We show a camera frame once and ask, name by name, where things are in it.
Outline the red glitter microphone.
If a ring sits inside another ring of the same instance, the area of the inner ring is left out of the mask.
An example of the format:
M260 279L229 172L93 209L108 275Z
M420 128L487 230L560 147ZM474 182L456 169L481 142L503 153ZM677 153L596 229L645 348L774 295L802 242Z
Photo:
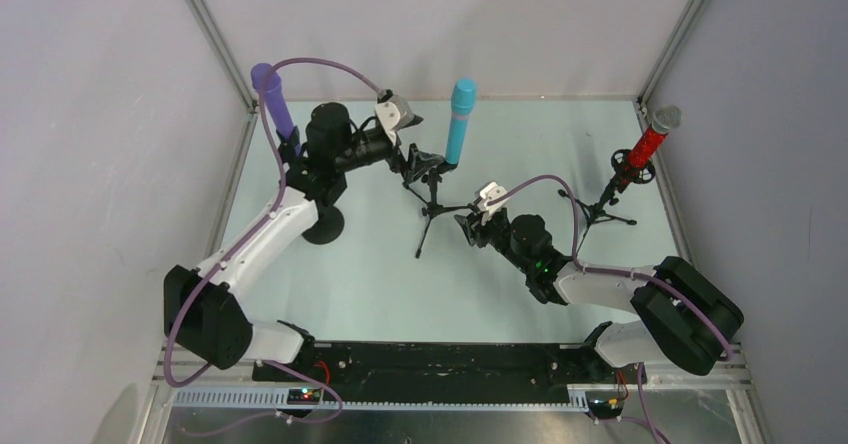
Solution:
M682 110L675 105L665 105L657 108L650 120L648 128L640 136L633 146L630 154L630 163L636 165L638 161L644 162L648 158L652 160L661 144L672 130L677 129L682 123Z

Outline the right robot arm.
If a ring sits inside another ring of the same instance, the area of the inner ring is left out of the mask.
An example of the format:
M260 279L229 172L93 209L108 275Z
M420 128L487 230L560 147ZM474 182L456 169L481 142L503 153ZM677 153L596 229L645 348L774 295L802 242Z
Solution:
M578 265L555 248L539 215L470 213L456 221L470 245L491 247L518 269L538 302L636 315L629 323L601 324L587 339L610 367L668 362L705 376L732 353L727 346L744 323L743 312L683 258L639 268Z

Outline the circuit board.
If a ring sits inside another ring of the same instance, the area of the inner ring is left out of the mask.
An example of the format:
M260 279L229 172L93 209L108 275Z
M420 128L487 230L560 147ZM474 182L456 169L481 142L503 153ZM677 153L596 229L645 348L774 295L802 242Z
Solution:
M588 410L598 417L601 415L617 416L622 412L622 407L618 398L590 399Z
M320 388L297 387L289 388L286 396L287 405L317 405L322 402Z

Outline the left circuit board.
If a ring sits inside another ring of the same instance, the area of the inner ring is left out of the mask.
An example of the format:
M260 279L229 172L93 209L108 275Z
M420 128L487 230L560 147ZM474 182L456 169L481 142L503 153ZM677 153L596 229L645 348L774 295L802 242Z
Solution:
M287 405L317 405L322 402L320 388L297 387L289 388L286 396Z

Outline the black tripod mic stand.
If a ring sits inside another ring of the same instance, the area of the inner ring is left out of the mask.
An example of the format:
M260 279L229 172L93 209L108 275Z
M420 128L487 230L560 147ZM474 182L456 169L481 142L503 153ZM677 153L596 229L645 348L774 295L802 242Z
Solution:
M447 213L471 209L470 204L444 205L438 200L438 189L440 183L442 182L442 175L448 172L452 172L456 168L456 164L440 163L434 167L429 168L420 177L414 177L410 172L403 175L403 187L407 191L411 192L416 198L418 198L423 203L421 214L423 217L426 218L425 227L415 251L416 259L419 259L421 257L427 234L435 218ZM417 182L418 180L421 180L424 184L427 185L429 191L428 198L423 197L418 191L412 188L412 184L414 182Z

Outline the black shock-mount tripod stand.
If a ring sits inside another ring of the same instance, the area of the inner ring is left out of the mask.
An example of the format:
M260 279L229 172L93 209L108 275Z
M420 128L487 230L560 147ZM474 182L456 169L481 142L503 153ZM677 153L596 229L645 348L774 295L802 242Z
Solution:
M656 169L650 158L644 162L638 161L636 165L630 163L630 149L616 150L610 158L614 171L613 176L604 188L600 198L594 204L586 204L577 200L577 204L586 219L587 226L593 224L619 221L629 226L635 226L638 221L610 214L607 206L614 206L619 202L619 194L622 194L630 184L644 185L652 182L656 177Z

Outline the black round-base mic stand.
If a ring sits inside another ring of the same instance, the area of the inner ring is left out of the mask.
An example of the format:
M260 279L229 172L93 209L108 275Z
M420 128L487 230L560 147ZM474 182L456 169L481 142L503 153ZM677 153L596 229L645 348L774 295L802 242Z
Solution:
M288 165L287 186L303 193L317 209L317 222L302 237L313 245L329 244L344 230L344 216L335 203L347 188L346 178L330 164L307 155L308 146L301 142L297 126L288 138L281 133L278 136L281 138L278 153Z

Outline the blue microphone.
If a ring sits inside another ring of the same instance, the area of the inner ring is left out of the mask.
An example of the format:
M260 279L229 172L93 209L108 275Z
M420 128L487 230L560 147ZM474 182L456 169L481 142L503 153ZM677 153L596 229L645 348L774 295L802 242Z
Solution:
M453 88L450 106L451 118L445 149L445 161L457 166L465 140L470 115L477 98L477 85L473 79L459 79Z

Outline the purple microphone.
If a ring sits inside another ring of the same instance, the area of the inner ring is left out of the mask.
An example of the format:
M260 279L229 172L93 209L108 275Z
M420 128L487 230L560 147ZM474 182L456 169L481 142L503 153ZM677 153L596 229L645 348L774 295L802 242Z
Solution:
M272 65L269 63L255 64L250 76L254 90L264 98L266 111L272 118L281 140L279 153L283 161L296 160L301 155L300 133L285 100L281 77L276 71L272 72Z

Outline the right circuit board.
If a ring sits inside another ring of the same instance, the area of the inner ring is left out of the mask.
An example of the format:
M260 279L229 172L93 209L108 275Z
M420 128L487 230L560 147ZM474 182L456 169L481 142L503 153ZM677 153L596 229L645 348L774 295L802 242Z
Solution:
M588 410L598 417L601 415L617 416L622 412L622 407L618 398L590 399Z

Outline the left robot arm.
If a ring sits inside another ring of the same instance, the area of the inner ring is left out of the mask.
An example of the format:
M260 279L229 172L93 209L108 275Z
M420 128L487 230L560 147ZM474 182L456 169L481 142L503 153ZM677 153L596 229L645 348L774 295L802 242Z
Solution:
M341 103L315 107L305 128L276 147L282 176L259 214L230 244L201 263L177 265L166 274L166 352L181 346L218 369L243 359L295 361L308 333L291 323L249 317L243 300L297 239L323 245L340 236L345 220L336 203L347 188L349 172L385 162L411 183L441 166L438 154L402 147L400 131L422 120L398 96L380 99L360 126Z

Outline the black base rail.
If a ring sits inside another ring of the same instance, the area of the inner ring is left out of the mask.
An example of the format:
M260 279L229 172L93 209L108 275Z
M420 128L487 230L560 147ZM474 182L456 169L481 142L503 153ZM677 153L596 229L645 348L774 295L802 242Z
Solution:
M290 384L304 374L329 384L347 403L565 404L570 385L612 384L618 372L635 378L631 358L609 364L596 352L608 326L602 323L577 345L308 339L292 374L254 364L248 379Z

